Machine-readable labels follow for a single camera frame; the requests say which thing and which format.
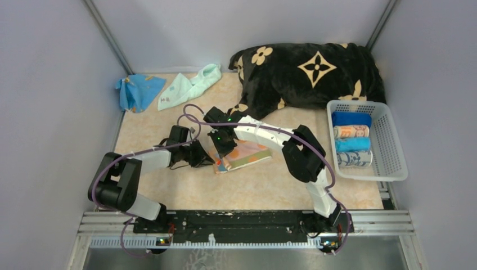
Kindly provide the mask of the orange polka dot towel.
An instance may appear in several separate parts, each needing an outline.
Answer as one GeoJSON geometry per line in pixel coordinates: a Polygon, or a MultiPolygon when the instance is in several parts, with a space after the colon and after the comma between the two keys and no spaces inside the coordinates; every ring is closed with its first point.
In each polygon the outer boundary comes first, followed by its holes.
{"type": "Polygon", "coordinates": [[[272,151],[263,145],[243,140],[235,140],[235,142],[237,146],[224,157],[219,157],[214,147],[209,150],[208,154],[213,159],[216,174],[231,172],[272,158],[272,151]]]}

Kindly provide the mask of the blue white patterned towel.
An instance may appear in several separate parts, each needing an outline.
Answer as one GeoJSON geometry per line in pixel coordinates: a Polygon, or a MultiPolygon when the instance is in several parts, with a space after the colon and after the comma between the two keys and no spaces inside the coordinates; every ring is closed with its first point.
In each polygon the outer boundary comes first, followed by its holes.
{"type": "Polygon", "coordinates": [[[338,152],[336,157],[340,168],[369,167],[373,161],[373,153],[370,150],[338,152]]]}

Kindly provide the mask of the mint green towel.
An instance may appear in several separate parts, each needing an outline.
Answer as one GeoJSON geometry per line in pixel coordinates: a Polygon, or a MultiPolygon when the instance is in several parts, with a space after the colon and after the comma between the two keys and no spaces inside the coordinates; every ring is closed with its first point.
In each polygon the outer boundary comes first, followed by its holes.
{"type": "Polygon", "coordinates": [[[222,77],[221,66],[208,64],[196,76],[188,78],[179,73],[169,87],[159,96],[157,110],[178,106],[200,97],[222,77]]]}

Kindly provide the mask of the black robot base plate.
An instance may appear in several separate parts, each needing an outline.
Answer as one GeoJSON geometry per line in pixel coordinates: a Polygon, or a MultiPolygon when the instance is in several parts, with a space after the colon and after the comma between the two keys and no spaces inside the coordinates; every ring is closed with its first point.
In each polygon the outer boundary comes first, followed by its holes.
{"type": "Polygon", "coordinates": [[[327,237],[336,247],[354,226],[345,213],[330,225],[311,210],[171,210],[165,226],[137,218],[133,232],[164,233],[174,244],[303,244],[327,237]]]}

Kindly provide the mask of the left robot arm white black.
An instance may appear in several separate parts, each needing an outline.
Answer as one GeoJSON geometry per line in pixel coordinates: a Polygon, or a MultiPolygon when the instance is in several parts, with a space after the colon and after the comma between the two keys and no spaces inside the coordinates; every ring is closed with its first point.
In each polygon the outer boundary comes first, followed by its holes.
{"type": "Polygon", "coordinates": [[[191,136],[189,128],[174,125],[169,136],[151,149],[130,155],[106,153],[88,189],[88,199],[97,206],[145,219],[156,233],[165,231],[167,207],[139,194],[140,178],[158,169],[173,169],[181,161],[192,168],[213,165],[199,140],[191,136]]]}

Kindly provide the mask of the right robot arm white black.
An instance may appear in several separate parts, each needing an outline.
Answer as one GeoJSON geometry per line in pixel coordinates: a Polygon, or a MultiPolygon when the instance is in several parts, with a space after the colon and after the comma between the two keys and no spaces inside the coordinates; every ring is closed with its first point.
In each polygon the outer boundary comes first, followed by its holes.
{"type": "Polygon", "coordinates": [[[337,227],[341,206],[329,193],[326,153],[308,127],[279,128],[239,111],[228,115],[217,107],[212,107],[204,115],[204,121],[213,128],[208,135],[220,158],[232,153],[238,140],[254,142],[280,152],[289,173],[305,183],[313,210],[318,214],[319,229],[331,232],[337,227]]]}

